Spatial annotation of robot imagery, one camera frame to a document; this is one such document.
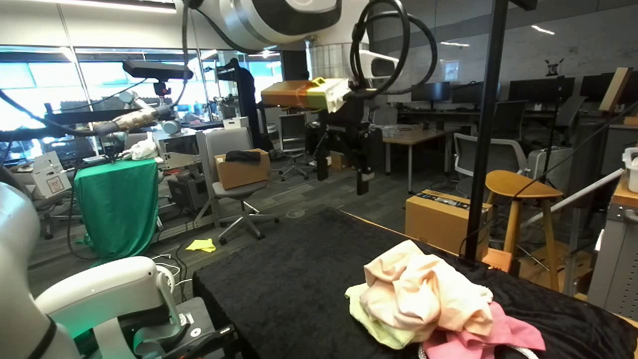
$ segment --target black pole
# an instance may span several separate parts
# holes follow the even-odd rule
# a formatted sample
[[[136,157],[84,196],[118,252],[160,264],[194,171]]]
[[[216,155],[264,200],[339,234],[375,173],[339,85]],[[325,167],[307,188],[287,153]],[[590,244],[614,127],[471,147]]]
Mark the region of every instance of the black pole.
[[[495,0],[495,7],[493,7],[491,43],[487,51],[487,69],[485,69],[485,85],[483,85],[483,99],[481,99],[483,105],[481,105],[481,121],[479,121],[479,143],[477,143],[477,161],[475,161],[475,175],[473,175],[471,212],[469,212],[467,242],[465,242],[465,258],[471,262],[477,260],[477,248],[479,248],[487,157],[489,157],[489,145],[493,137],[493,113],[497,105],[509,1],[511,0]]]

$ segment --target wooden stool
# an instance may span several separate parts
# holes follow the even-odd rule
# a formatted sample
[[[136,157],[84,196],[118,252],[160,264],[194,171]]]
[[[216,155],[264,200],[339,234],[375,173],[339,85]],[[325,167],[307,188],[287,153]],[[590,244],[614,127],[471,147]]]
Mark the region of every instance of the wooden stool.
[[[555,238],[555,224],[553,224],[553,210],[551,202],[557,196],[563,196],[563,190],[535,181],[531,177],[525,177],[515,171],[497,169],[491,171],[485,179],[487,188],[493,194],[509,196],[511,202],[511,214],[507,220],[507,232],[505,232],[505,250],[517,252],[519,242],[519,228],[521,228],[521,206],[523,200],[541,200],[543,202],[543,228],[545,228],[545,244],[547,244],[547,262],[551,270],[551,286],[559,290],[559,272],[557,272],[557,238]]]

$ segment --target stool leg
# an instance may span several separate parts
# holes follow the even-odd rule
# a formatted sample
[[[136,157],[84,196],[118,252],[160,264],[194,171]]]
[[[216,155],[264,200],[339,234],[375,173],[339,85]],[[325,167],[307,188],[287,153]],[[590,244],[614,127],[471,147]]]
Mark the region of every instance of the stool leg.
[[[519,228],[521,228],[521,200],[513,198],[503,248],[513,252],[515,256],[517,256],[517,242],[519,242]]]
[[[545,226],[547,266],[551,268],[551,288],[559,290],[557,238],[555,238],[551,200],[543,200],[543,226]]]

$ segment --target black table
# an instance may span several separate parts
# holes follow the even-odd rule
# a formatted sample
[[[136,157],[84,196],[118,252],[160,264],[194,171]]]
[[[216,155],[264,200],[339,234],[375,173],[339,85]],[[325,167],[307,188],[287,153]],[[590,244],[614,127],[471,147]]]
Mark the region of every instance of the black table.
[[[363,282],[363,264],[401,238],[401,232],[325,208],[200,268],[194,290],[218,326],[238,326],[246,356],[417,356],[415,344],[391,350],[371,338],[349,314],[345,296],[347,286]],[[509,314],[537,324],[549,346],[543,356],[632,356],[636,328],[608,310],[421,246],[491,286]]]

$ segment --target green cloth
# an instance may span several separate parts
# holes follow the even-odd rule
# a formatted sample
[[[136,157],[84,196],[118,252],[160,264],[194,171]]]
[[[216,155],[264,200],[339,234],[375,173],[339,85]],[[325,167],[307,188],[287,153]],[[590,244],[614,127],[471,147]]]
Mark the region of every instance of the green cloth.
[[[142,252],[158,226],[158,163],[116,161],[76,175],[76,196],[94,252],[118,258]]]

